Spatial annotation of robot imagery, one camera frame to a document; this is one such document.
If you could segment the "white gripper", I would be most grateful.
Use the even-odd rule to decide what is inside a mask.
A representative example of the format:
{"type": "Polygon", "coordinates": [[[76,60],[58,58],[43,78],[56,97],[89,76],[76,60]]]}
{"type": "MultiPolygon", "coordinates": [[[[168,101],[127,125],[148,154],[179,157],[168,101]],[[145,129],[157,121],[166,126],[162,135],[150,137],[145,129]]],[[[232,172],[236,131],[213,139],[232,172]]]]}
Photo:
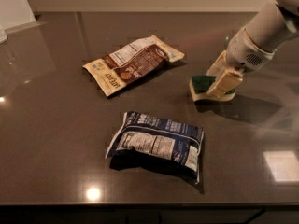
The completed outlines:
{"type": "Polygon", "coordinates": [[[212,76],[206,95],[209,98],[233,98],[235,88],[243,81],[239,72],[228,70],[229,65],[242,68],[245,72],[261,69],[270,62],[273,52],[267,52],[254,44],[245,28],[240,29],[229,42],[206,74],[212,76]]]}

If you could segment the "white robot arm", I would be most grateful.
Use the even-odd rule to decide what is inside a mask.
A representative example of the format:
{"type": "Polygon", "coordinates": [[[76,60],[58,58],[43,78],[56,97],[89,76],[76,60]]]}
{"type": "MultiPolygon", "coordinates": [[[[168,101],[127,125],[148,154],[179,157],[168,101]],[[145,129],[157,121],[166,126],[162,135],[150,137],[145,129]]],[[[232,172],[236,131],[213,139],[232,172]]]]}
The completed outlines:
{"type": "Polygon", "coordinates": [[[298,17],[299,0],[270,0],[208,69],[206,74],[216,79],[206,95],[221,99],[242,82],[244,73],[269,63],[283,44],[298,36],[298,17]]]}

